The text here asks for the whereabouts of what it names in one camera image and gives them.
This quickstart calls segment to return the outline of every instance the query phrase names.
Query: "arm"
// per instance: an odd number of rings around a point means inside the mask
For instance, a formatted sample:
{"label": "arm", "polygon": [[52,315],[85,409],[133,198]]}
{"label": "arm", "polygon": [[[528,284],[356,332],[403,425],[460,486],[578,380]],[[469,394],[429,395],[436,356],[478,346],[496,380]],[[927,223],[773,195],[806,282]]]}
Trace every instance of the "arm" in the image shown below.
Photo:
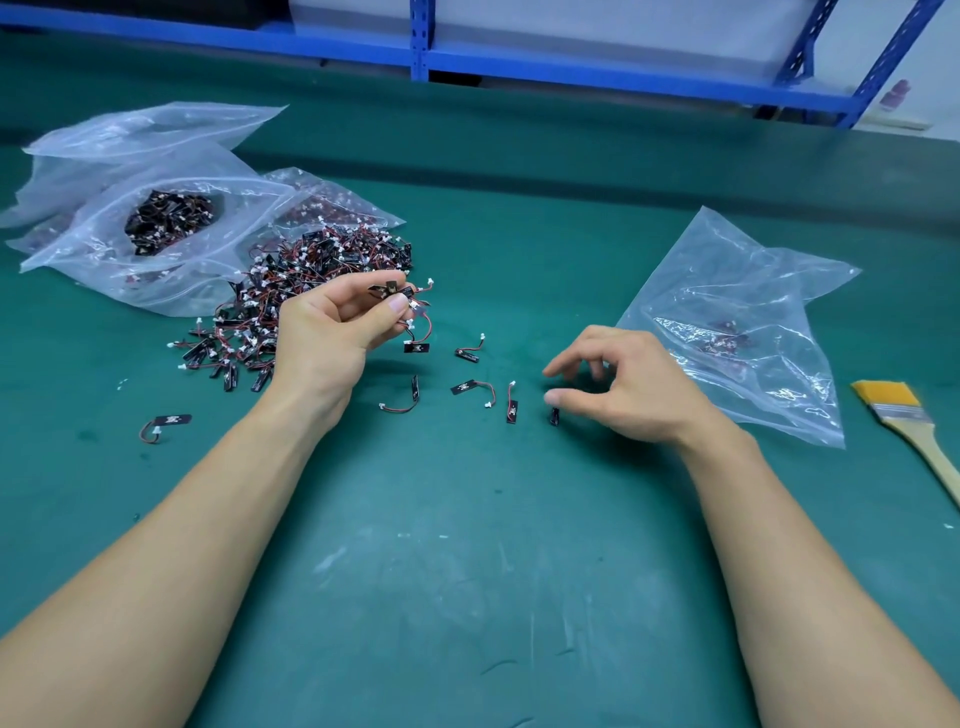
{"label": "arm", "polygon": [[403,331],[402,294],[343,276],[285,303],[276,376],[146,519],[0,642],[5,728],[182,726],[303,465],[340,420],[366,352]]}
{"label": "arm", "polygon": [[675,447],[700,496],[737,636],[766,728],[960,725],[960,703],[860,587],[763,459],[657,338],[588,328],[544,370],[596,378],[610,392],[545,398],[635,440]]}

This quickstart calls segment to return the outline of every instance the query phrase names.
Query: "white wall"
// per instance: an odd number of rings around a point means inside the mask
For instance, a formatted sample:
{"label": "white wall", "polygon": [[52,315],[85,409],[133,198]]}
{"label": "white wall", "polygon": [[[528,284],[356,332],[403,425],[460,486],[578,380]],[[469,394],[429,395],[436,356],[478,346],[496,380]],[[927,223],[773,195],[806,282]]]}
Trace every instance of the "white wall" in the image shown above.
{"label": "white wall", "polygon": [[816,0],[437,0],[437,25],[782,61]]}
{"label": "white wall", "polygon": [[[444,26],[573,38],[758,63],[780,63],[816,0],[437,0]],[[292,0],[300,5],[392,18],[409,0]],[[913,0],[843,0],[817,44],[817,79],[856,88],[906,17]],[[926,135],[960,140],[960,0],[946,0],[900,64],[896,81],[912,86],[900,108],[873,109],[858,129],[901,131],[928,124]]]}
{"label": "white wall", "polygon": [[[817,43],[817,78],[840,87],[860,84],[906,17],[911,0],[844,0],[837,4]],[[960,141],[960,0],[947,0],[926,26],[877,100],[900,79],[911,90],[891,113],[872,109],[858,129],[896,131],[874,122],[928,123],[924,133]]]}

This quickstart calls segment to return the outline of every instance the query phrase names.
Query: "blue metal shelf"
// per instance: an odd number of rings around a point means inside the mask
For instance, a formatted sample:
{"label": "blue metal shelf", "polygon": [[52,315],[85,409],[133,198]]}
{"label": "blue metal shelf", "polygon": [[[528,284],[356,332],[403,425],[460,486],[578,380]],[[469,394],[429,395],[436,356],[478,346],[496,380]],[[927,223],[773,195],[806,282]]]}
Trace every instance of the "blue metal shelf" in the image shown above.
{"label": "blue metal shelf", "polygon": [[916,0],[870,73],[853,95],[812,85],[814,48],[839,0],[818,0],[790,55],[772,83],[642,63],[584,60],[564,54],[443,41],[434,38],[437,0],[410,0],[410,34],[389,35],[312,26],[298,35],[290,22],[267,23],[255,31],[194,25],[140,17],[66,11],[0,3],[0,25],[70,31],[101,36],[229,48],[233,50],[356,61],[410,68],[414,81],[431,70],[479,76],[613,88],[625,91],[726,101],[835,114],[849,128],[867,110],[898,63],[944,0]]}

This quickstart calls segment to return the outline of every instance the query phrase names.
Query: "green work mat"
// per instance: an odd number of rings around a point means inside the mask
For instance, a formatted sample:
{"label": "green work mat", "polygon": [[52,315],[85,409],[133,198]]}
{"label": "green work mat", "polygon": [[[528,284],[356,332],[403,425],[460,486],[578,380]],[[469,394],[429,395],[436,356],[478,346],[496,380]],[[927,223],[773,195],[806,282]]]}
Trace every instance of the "green work mat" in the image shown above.
{"label": "green work mat", "polygon": [[[548,422],[542,366],[611,325],[708,205],[767,246],[863,274],[808,309],[847,449],[762,428],[787,487],[960,688],[960,518],[846,386],[903,379],[960,461],[960,147],[402,80],[73,37],[0,34],[0,204],[18,146],[175,100],[289,104],[246,142],[408,221],[437,285],[426,356],[371,357],[253,580],[190,725],[757,725],[696,497],[667,452]],[[11,231],[10,237],[18,234]],[[191,322],[115,303],[0,251],[0,630],[146,514],[255,401],[177,369]],[[487,341],[480,362],[453,349]],[[420,376],[420,405],[405,406]],[[484,393],[452,397],[467,378]],[[137,430],[191,413],[161,444]],[[263,452],[263,457],[270,457]],[[144,660],[152,659],[143,655]]]}

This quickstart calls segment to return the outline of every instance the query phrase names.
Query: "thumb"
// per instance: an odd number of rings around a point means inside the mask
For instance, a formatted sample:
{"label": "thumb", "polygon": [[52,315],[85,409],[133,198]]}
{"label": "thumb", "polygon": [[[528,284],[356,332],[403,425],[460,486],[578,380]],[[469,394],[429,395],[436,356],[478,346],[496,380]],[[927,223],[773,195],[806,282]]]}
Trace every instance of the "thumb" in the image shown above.
{"label": "thumb", "polygon": [[349,326],[357,334],[357,343],[369,347],[374,341],[389,331],[407,310],[407,297],[394,293],[381,301],[359,319],[351,321]]}
{"label": "thumb", "polygon": [[551,389],[543,395],[543,401],[551,407],[560,407],[571,415],[581,415],[592,420],[599,419],[603,395],[592,395],[579,389]]}

